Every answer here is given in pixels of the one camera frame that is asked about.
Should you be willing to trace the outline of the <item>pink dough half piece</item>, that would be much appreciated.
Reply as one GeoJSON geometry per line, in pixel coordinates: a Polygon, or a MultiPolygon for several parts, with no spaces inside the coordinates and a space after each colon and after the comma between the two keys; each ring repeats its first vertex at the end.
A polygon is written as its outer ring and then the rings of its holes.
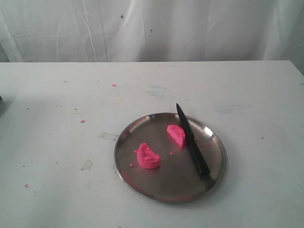
{"type": "Polygon", "coordinates": [[[167,133],[181,148],[185,146],[185,132],[180,126],[173,124],[168,125],[167,133]]]}

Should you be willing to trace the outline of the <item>round steel plate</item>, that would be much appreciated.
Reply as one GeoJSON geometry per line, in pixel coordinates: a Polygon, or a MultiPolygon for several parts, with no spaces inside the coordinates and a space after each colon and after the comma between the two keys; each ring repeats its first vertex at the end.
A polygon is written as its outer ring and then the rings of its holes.
{"type": "Polygon", "coordinates": [[[129,124],[115,145],[116,170],[132,190],[154,201],[182,203],[202,197],[220,182],[227,163],[222,142],[204,123],[192,117],[187,119],[209,167],[209,176],[199,176],[189,147],[181,148],[167,133],[168,125],[180,124],[178,115],[150,114],[129,124]],[[161,164],[156,169],[145,169],[139,165],[135,150],[141,143],[146,143],[155,154],[160,155],[161,164]]]}

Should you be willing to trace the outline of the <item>white plastic backdrop sheet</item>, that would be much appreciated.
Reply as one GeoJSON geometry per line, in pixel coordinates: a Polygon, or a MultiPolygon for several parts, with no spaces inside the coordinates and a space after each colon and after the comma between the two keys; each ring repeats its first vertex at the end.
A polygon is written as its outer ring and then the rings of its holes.
{"type": "Polygon", "coordinates": [[[3,0],[11,62],[295,60],[301,0],[3,0]]]}

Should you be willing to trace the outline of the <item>black knife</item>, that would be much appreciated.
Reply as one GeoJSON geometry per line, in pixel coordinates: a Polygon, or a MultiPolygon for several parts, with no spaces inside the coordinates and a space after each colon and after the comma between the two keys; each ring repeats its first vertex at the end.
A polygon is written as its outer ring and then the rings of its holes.
{"type": "Polygon", "coordinates": [[[181,126],[185,132],[185,143],[190,150],[190,155],[192,157],[193,163],[197,169],[199,176],[206,177],[210,174],[210,170],[195,141],[194,133],[190,127],[188,119],[178,103],[176,104],[176,109],[178,112],[181,126]]]}

